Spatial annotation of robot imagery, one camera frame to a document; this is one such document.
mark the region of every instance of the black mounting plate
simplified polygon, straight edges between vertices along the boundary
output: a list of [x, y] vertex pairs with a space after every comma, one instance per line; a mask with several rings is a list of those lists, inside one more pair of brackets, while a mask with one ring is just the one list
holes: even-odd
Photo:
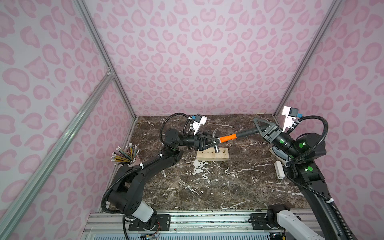
[[271, 228], [268, 227], [268, 225], [266, 224], [265, 213], [250, 214], [250, 218], [255, 220], [255, 221], [252, 221], [253, 230], [271, 230]]
[[[156, 231], [157, 228], [159, 227], [158, 223], [160, 223], [160, 231], [169, 231], [169, 226], [170, 226], [170, 215], [169, 214], [158, 214], [156, 215], [156, 223], [153, 229], [148, 230], [148, 232], [153, 232]], [[145, 232], [145, 230], [142, 225], [140, 224], [141, 221], [139, 219], [135, 219], [130, 222], [130, 225], [128, 227], [128, 230], [130, 232], [136, 231], [136, 232]]]

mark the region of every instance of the wire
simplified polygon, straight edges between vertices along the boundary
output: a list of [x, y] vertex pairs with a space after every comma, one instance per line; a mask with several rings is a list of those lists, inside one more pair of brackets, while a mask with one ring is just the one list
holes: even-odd
[[315, 145], [313, 145], [311, 148], [307, 149], [305, 152], [301, 153], [299, 156], [295, 157], [291, 161], [287, 162], [285, 164], [287, 167], [290, 167], [292, 164], [298, 163], [299, 161], [303, 160], [306, 156], [310, 155], [315, 150], [315, 148], [317, 148], [317, 146], [319, 146], [321, 144], [321, 142], [324, 141], [325, 137], [327, 136], [328, 122], [325, 118], [320, 117], [320, 116], [311, 115], [311, 116], [302, 117], [302, 118], [298, 119], [297, 121], [298, 121], [298, 123], [300, 123], [301, 121], [307, 120], [307, 119], [318, 119], [318, 120], [322, 121], [323, 126], [324, 126], [323, 133], [321, 134], [319, 140], [317, 141], [317, 143]]
[[[288, 171], [287, 171], [287, 167], [286, 166], [283, 166], [283, 171], [284, 171], [284, 174], [285, 176], [291, 181], [293, 182], [296, 186], [298, 187], [301, 187], [307, 191], [310, 191], [312, 192], [313, 194], [315, 194], [316, 196], [318, 197], [321, 197], [322, 199], [324, 199], [325, 202], [329, 201], [330, 198], [326, 197], [325, 195], [321, 194], [320, 192], [310, 188], [310, 187], [307, 187], [299, 182], [297, 182], [296, 180], [294, 180], [289, 174], [288, 174]], [[341, 215], [339, 209], [336, 207], [335, 203], [334, 202], [330, 202], [328, 203], [331, 207], [331, 209], [333, 210], [333, 212], [335, 213], [337, 219], [339, 220], [339, 223], [341, 225], [341, 228], [343, 229], [343, 232], [345, 234], [345, 236], [347, 237], [347, 239], [349, 240], [353, 240], [353, 237], [352, 237], [352, 233], [351, 231], [348, 229], [348, 225], [347, 223], [345, 222], [343, 216]]]
[[162, 135], [163, 135], [163, 129], [164, 129], [165, 125], [167, 124], [167, 122], [168, 122], [171, 118], [173, 118], [173, 117], [175, 117], [175, 116], [184, 116], [184, 117], [186, 117], [186, 118], [187, 118], [187, 121], [186, 121], [185, 124], [184, 124], [183, 134], [184, 134], [184, 135], [190, 135], [190, 134], [192, 133], [192, 129], [189, 129], [189, 132], [188, 132], [188, 133], [187, 133], [187, 130], [186, 130], [186, 128], [187, 128], [187, 126], [188, 126], [189, 123], [190, 123], [190, 124], [193, 124], [192, 119], [190, 119], [190, 117], [189, 117], [187, 114], [185, 114], [185, 113], [174, 113], [174, 114], [170, 115], [169, 117], [167, 117], [167, 119], [163, 122], [163, 124], [162, 124], [161, 127], [160, 127], [159, 137], [160, 137], [160, 141], [161, 141], [164, 145], [165, 145], [166, 143], [164, 142], [163, 137], [162, 137]]
[[123, 232], [124, 232], [125, 239], [126, 239], [126, 240], [129, 240], [129, 237], [128, 237], [128, 234], [127, 234], [127, 228], [126, 228], [126, 226], [125, 226], [125, 222], [126, 222], [126, 220], [125, 220], [125, 215], [123, 215], [123, 216], [122, 216], [122, 230], [123, 230]]
[[160, 231], [160, 229], [161, 229], [161, 227], [160, 227], [160, 222], [157, 222], [157, 224], [159, 225], [159, 227], [158, 227], [158, 229], [157, 229], [157, 231], [159, 231], [159, 235], [157, 235], [156, 239], [160, 236], [160, 232], [161, 232], [161, 231]]
[[298, 136], [298, 137], [296, 138], [296, 141], [299, 140], [299, 138], [301, 138], [302, 136], [305, 136], [305, 135], [308, 135], [308, 133], [303, 133], [302, 135]]

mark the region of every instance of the brown marble surface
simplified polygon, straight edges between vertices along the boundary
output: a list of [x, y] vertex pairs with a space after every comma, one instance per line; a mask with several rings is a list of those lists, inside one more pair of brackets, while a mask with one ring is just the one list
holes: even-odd
[[[218, 127], [218, 136], [227, 136], [254, 128], [255, 116], [211, 115], [200, 129], [213, 131]], [[271, 114], [259, 116], [274, 121]], [[158, 154], [159, 129], [164, 120], [163, 116], [138, 118], [131, 142], [138, 145], [142, 161]], [[182, 131], [184, 123], [185, 117], [175, 117], [164, 131], [170, 127]], [[180, 162], [147, 182], [143, 200], [156, 210], [264, 209], [276, 203], [309, 207], [288, 179], [277, 179], [270, 146], [259, 134], [230, 140], [220, 144], [228, 148], [228, 162], [203, 163], [195, 160], [193, 149], [182, 147], [185, 153]]]

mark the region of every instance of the aluminum frame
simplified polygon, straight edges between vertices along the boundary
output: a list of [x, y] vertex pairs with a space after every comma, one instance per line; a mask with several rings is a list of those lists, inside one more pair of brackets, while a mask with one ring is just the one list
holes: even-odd
[[97, 29], [95, 27], [95, 24], [92, 20], [92, 16], [89, 12], [89, 9], [88, 9], [86, 3], [84, 2], [84, 0], [74, 0], [74, 3], [76, 5], [77, 9], [79, 10], [80, 15], [82, 16], [84, 23], [85, 23], [85, 26], [87, 27], [89, 33], [91, 34], [91, 37], [92, 37], [93, 41], [95, 42], [95, 45], [96, 45], [97, 49], [99, 50], [100, 56], [102, 57], [105, 65], [108, 67], [108, 69], [112, 72], [113, 75], [116, 75], [116, 78], [114, 79], [114, 81], [118, 87], [119, 94], [122, 97], [122, 99], [124, 100], [126, 106], [128, 107], [128, 110], [129, 110], [129, 113], [131, 114], [131, 117], [133, 119], [135, 119], [136, 114], [132, 108], [131, 103], [129, 102], [127, 94], [125, 93], [125, 91], [122, 87], [120, 79], [116, 74], [116, 71], [113, 67], [112, 61], [109, 58], [107, 50], [105, 49], [105, 47], [103, 45], [103, 42], [102, 42], [101, 37], [99, 35], [99, 32], [97, 31]]
[[[303, 223], [316, 232], [320, 226], [311, 209], [291, 209], [300, 216]], [[252, 233], [278, 232], [284, 230], [253, 230], [248, 223], [252, 213], [266, 213], [266, 210], [202, 210], [202, 211], [158, 211], [158, 214], [170, 214], [170, 231], [167, 233]], [[83, 231], [82, 239], [93, 239], [97, 234], [122, 234], [121, 214], [90, 214]]]
[[308, 63], [311, 60], [314, 53], [316, 52], [316, 49], [319, 46], [323, 36], [326, 34], [328, 28], [333, 23], [333, 20], [335, 19], [336, 14], [338, 13], [338, 10], [340, 9], [341, 3], [343, 1], [344, 0], [333, 0], [331, 6], [329, 7], [329, 9], [327, 11], [327, 14], [325, 15], [325, 17], [324, 17], [323, 21], [321, 22], [315, 36], [313, 37], [313, 40], [312, 40], [310, 46], [308, 47], [307, 51], [305, 52], [303, 60], [299, 64], [295, 74], [293, 75], [291, 82], [289, 83], [286, 91], [284, 92], [284, 95], [281, 98], [281, 101], [280, 101], [279, 105], [277, 106], [276, 111], [274, 113], [275, 116], [278, 116], [281, 113], [281, 111], [285, 105], [285, 102], [288, 100], [288, 98], [291, 95], [296, 84], [299, 82], [303, 71], [308, 66]]
[[27, 184], [18, 195], [18, 197], [9, 206], [8, 210], [1, 218], [0, 222], [0, 240], [6, 240], [11, 236], [20, 220], [27, 212], [29, 206], [34, 201], [35, 197], [39, 193], [40, 189], [45, 184], [48, 177], [51, 175], [56, 165], [68, 149], [72, 140], [81, 129], [82, 125], [93, 111], [95, 105], [102, 97], [104, 91], [109, 84], [116, 77], [107, 72], [101, 82], [97, 85], [96, 89], [86, 100], [83, 106], [80, 108], [77, 115], [73, 118], [68, 125], [63, 135], [59, 138], [52, 150], [44, 158], [36, 172], [28, 180]]

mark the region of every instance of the white paint splatter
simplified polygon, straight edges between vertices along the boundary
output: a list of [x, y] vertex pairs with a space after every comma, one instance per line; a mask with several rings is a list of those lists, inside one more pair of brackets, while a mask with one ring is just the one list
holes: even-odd
[[291, 194], [291, 195], [300, 195], [300, 196], [304, 196], [301, 192], [287, 192], [287, 191], [278, 190], [278, 189], [272, 189], [272, 188], [269, 188], [269, 189], [271, 189], [272, 192], [273, 192], [273, 191], [278, 191], [278, 192], [286, 192], [286, 193], [289, 193], [289, 194]]
[[220, 206], [221, 207], [221, 209], [232, 209], [232, 208], [234, 208], [234, 207], [236, 207], [236, 206], [239, 206], [240, 204], [243, 204], [243, 203], [246, 203], [246, 202], [249, 202], [250, 200], [246, 200], [246, 201], [244, 201], [244, 202], [239, 202], [238, 204], [235, 204], [235, 205], [232, 205], [232, 206], [230, 206], [230, 207], [223, 207], [223, 206]]
[[191, 192], [194, 192], [194, 193], [196, 193], [198, 195], [198, 193], [195, 190], [193, 190], [190, 185], [186, 186], [185, 189], [188, 189]]
[[195, 166], [193, 175], [196, 175], [198, 173], [204, 172], [204, 169], [205, 169], [204, 165], [207, 165], [207, 164], [208, 163], [206, 161], [200, 162], [200, 161], [195, 159], [193, 161], [193, 165]]

